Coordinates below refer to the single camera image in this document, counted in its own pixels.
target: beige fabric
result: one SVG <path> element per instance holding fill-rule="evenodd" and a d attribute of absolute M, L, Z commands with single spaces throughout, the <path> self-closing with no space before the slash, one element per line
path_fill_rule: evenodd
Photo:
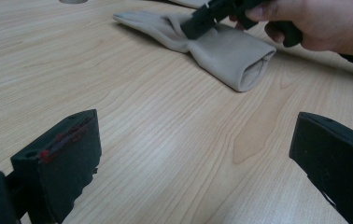
<path fill-rule="evenodd" d="M 259 39 L 223 24 L 197 40 L 189 40 L 180 23 L 191 16 L 159 15 L 153 12 L 121 12 L 116 21 L 151 35 L 167 48 L 190 52 L 196 62 L 236 91 L 249 91 L 261 79 L 275 48 Z"/>
<path fill-rule="evenodd" d="M 169 0 L 170 2 L 180 4 L 184 7 L 199 8 L 202 7 L 209 0 Z"/>

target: hand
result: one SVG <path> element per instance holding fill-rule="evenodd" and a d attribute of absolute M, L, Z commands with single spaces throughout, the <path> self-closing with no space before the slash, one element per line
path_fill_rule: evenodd
<path fill-rule="evenodd" d="M 271 21 L 292 21 L 303 33 L 305 49 L 353 55 L 353 0 L 270 0 L 246 15 L 253 21 L 269 21 L 265 31 L 277 43 L 285 36 Z"/>

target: wood grain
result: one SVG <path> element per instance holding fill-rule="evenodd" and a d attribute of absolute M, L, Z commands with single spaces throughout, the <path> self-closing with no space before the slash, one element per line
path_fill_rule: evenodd
<path fill-rule="evenodd" d="M 191 12 L 0 0 L 1 171 L 59 120 L 96 108 L 99 172 L 64 223 L 346 223 L 288 152 L 300 111 L 353 129 L 352 64 L 279 47 L 261 83 L 237 93 L 112 20 L 127 10 Z"/>

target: black handle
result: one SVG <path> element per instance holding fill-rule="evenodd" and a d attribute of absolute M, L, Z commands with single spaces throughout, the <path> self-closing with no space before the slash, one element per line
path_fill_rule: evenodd
<path fill-rule="evenodd" d="M 291 21 L 273 21 L 274 26 L 285 35 L 283 42 L 286 48 L 293 47 L 302 42 L 302 32 Z"/>

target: black tool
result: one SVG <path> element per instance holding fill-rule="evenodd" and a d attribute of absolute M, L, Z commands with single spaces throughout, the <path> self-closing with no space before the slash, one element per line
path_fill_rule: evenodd
<path fill-rule="evenodd" d="M 100 156 L 96 110 L 63 119 L 11 157 L 10 175 L 0 172 L 0 223 L 19 223 L 26 212 L 33 224 L 62 223 Z"/>
<path fill-rule="evenodd" d="M 337 212 L 353 224 L 353 131 L 332 119 L 302 112 L 289 156 Z"/>
<path fill-rule="evenodd" d="M 192 14 L 192 18 L 181 25 L 183 33 L 189 39 L 197 39 L 230 15 L 248 30 L 257 22 L 246 17 L 245 11 L 266 0 L 212 0 Z M 285 35 L 284 46 L 293 47 L 302 42 L 302 32 L 291 21 L 275 21 L 274 25 Z"/>

